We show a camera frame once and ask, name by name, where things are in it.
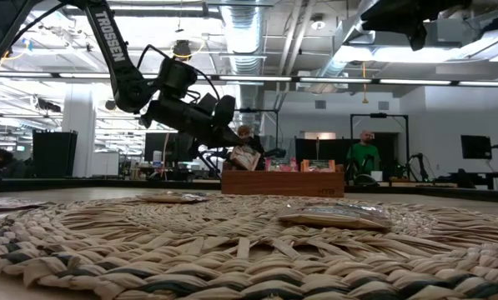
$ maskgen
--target window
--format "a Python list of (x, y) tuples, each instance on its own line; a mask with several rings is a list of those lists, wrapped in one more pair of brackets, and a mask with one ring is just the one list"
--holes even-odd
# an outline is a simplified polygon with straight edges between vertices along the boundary
[(335, 132), (305, 132), (306, 139), (335, 139)]

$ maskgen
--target packaged food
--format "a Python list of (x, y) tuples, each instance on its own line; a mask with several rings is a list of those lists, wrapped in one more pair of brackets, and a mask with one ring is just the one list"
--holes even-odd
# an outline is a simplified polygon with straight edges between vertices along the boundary
[(139, 200), (155, 203), (199, 203), (208, 201), (204, 192), (164, 192), (154, 195), (139, 195)]
[(297, 159), (292, 158), (266, 158), (265, 171), (269, 172), (297, 172)]
[(249, 146), (237, 146), (232, 150), (230, 160), (249, 171), (254, 171), (258, 165), (260, 155), (258, 151)]
[(311, 203), (303, 207), (287, 207), (279, 220), (322, 227), (347, 229), (389, 229), (391, 221), (381, 207), (354, 204)]
[(302, 161), (302, 172), (335, 172), (333, 160), (308, 160)]

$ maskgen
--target person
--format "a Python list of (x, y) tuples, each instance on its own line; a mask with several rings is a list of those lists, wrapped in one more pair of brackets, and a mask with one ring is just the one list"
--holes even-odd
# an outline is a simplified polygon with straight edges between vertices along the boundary
[[(379, 171), (380, 155), (379, 150), (371, 145), (375, 135), (373, 132), (364, 130), (360, 134), (360, 142), (354, 144), (347, 153), (347, 160), (350, 161), (351, 151), (352, 160), (355, 163), (358, 173), (371, 174), (371, 171)], [(362, 169), (364, 160), (367, 159), (365, 167)]]
[(11, 152), (0, 149), (0, 177), (2, 178), (25, 178), (26, 165), (22, 160), (17, 160)]
[(243, 141), (245, 145), (253, 148), (253, 150), (256, 150), (259, 154), (264, 155), (264, 146), (262, 146), (262, 142), (260, 141), (259, 136), (253, 134), (248, 125), (239, 126), (238, 136), (239, 138), (241, 138), (241, 141)]

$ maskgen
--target white wall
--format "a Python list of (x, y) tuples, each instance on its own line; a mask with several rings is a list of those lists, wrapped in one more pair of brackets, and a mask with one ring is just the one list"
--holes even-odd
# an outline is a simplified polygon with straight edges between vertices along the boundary
[[(410, 115), (410, 152), (424, 153), (437, 176), (464, 168), (491, 172), (485, 161), (462, 158), (460, 135), (498, 144), (498, 88), (420, 87), (400, 100)], [(490, 165), (498, 172), (498, 150)]]
[[(266, 92), (265, 103), (272, 108), (274, 92)], [(279, 125), (285, 138), (301, 137), (301, 132), (336, 133), (337, 138), (350, 137), (351, 113), (379, 113), (379, 101), (390, 103), (390, 110), (383, 113), (399, 113), (400, 100), (388, 92), (368, 92), (369, 103), (362, 103), (362, 92), (351, 96), (348, 93), (312, 94), (309, 92), (289, 92), (279, 113)], [(315, 100), (325, 100), (326, 109), (315, 109)], [(276, 127), (269, 119), (264, 119), (263, 134), (275, 135)], [(376, 133), (403, 133), (404, 129), (393, 119), (371, 119), (355, 117), (354, 137), (362, 130)]]

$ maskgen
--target green shirt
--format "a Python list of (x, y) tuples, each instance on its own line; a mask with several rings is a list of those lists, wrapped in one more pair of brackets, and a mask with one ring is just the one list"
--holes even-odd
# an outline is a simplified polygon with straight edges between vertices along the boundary
[[(362, 163), (364, 163), (366, 155), (374, 157), (373, 160), (369, 160), (365, 164), (365, 169), (363, 170), (362, 173), (370, 174), (371, 171), (379, 170), (380, 155), (379, 155), (379, 150), (375, 146), (362, 145), (361, 143), (357, 143), (352, 146), (352, 153), (353, 153), (352, 158), (358, 164), (358, 168), (362, 168)], [(347, 159), (350, 159), (350, 150), (349, 153), (347, 154)]]

